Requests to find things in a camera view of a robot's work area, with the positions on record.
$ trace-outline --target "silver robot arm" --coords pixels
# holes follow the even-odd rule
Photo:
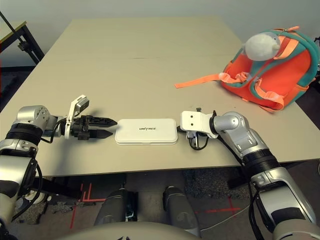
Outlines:
[[[296,239],[294,235],[320,239],[316,216],[306,197],[244,116],[237,112],[217,116],[215,112],[184,111],[180,128],[187,132],[187,138],[195,132],[221,138],[234,152],[258,191],[255,201],[273,239]]]
[[[90,128],[116,125],[117,122],[110,118],[91,115],[75,118],[88,105],[86,96],[77,97],[71,103],[67,118],[51,115],[42,105],[24,106],[18,111],[11,129],[0,141],[0,230],[11,222],[17,198],[29,192],[36,169],[41,177],[36,161],[40,140],[52,143],[54,137],[61,135],[67,135],[66,139],[74,136],[78,140],[103,139],[112,135],[104,129]]]

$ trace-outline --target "wall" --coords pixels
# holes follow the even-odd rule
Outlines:
[[[242,41],[295,25],[311,37],[320,35],[320,0],[0,0],[0,8],[9,21],[26,20],[45,53],[74,18],[219,15]],[[0,60],[2,67],[33,65],[15,43]]]

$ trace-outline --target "orange backpack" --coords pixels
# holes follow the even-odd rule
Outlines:
[[[280,40],[279,51],[269,60],[253,61],[241,48],[223,72],[177,83],[175,87],[221,81],[229,91],[268,112],[282,110],[306,92],[318,68],[320,54],[316,44],[295,31],[297,28],[265,31],[276,34]]]

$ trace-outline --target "beige table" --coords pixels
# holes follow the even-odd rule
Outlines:
[[[201,107],[204,113],[237,111],[280,162],[320,157],[320,131],[294,103],[270,114],[242,101],[218,83],[176,89],[174,83],[218,73],[241,47],[215,17],[73,20],[0,114],[3,139],[22,106],[68,112],[84,94],[84,114],[123,118],[173,118]],[[194,151],[184,134],[175,145],[120,146],[112,137],[41,142],[37,160],[45,176],[235,166],[218,141]]]

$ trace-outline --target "white plastic case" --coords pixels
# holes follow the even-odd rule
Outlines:
[[[115,132],[119,145],[172,145],[178,140],[171,118],[121,119]]]

